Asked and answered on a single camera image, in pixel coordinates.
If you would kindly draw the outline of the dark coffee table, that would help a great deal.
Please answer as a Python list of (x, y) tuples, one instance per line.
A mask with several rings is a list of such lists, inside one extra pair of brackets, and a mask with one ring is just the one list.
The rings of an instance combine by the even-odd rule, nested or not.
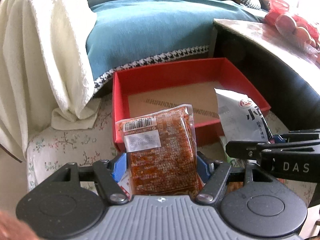
[[(213, 21), (210, 55), (233, 63), (290, 131), (319, 129), (319, 65), (309, 46), (293, 46), (267, 24)], [(319, 202), (319, 182), (311, 204)]]

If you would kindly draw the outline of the red white spicy strip pack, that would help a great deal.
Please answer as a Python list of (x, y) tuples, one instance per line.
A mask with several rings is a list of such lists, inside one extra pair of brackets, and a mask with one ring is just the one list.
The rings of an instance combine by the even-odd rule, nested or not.
[(122, 191), (127, 195), (129, 199), (131, 199), (131, 196), (132, 196), (130, 175), (131, 175), (130, 171), (126, 170), (123, 177), (118, 183)]

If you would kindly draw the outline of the white towel blanket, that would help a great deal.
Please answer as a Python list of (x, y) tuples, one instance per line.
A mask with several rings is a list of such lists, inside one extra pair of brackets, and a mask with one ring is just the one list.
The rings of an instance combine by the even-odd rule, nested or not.
[(1, 0), (1, 146), (16, 159), (48, 126), (93, 126), (86, 41), (96, 20), (87, 0)]

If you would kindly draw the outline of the teal sofa cover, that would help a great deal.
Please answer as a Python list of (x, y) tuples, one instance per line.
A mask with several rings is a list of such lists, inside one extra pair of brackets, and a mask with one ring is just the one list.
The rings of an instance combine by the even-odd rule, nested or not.
[(230, 0), (117, 0), (91, 9), (97, 21), (86, 49), (95, 93), (116, 71), (207, 53), (216, 18), (261, 22), (266, 15)]

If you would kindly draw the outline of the white bamboo shoot snack bag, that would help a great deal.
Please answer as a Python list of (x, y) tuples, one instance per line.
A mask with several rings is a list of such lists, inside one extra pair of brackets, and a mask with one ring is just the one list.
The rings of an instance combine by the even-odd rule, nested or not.
[(215, 89), (218, 115), (227, 142), (268, 142), (273, 135), (262, 111), (246, 94)]

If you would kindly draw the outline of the peach fruit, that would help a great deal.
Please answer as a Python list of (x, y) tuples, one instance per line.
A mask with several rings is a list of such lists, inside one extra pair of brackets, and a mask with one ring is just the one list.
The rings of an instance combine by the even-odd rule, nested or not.
[(304, 27), (296, 27), (293, 35), (300, 40), (300, 42), (304, 42), (307, 44), (311, 43), (311, 36), (309, 32)]
[(275, 26), (279, 31), (292, 34), (295, 31), (297, 24), (291, 16), (281, 14), (277, 17)]

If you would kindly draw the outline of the red cardboard box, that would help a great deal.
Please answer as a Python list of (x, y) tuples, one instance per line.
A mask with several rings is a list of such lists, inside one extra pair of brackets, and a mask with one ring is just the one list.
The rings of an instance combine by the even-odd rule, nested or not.
[(246, 94), (266, 115), (270, 105), (226, 58), (176, 61), (118, 71), (113, 76), (113, 121), (187, 103), (194, 110), (198, 146), (219, 140), (223, 130), (215, 89)]

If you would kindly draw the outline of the dark red spicy snack pack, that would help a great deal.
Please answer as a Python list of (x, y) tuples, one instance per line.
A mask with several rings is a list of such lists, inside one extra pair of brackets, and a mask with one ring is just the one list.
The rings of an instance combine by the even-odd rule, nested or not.
[(200, 191), (192, 105), (119, 120), (116, 131), (125, 145), (132, 194), (193, 197)]

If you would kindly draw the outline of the red plastic bag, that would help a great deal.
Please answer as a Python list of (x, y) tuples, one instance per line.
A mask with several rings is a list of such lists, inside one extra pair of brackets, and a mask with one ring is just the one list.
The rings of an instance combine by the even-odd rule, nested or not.
[(291, 16), (296, 22), (302, 22), (307, 26), (307, 30), (311, 37), (318, 42), (319, 41), (319, 27), (316, 27), (314, 23), (311, 21), (307, 21), (300, 15), (293, 13), (290, 11), (290, 6), (284, 0), (269, 0), (270, 9), (267, 15), (264, 17), (264, 22), (275, 26), (275, 21), (281, 14), (286, 14)]

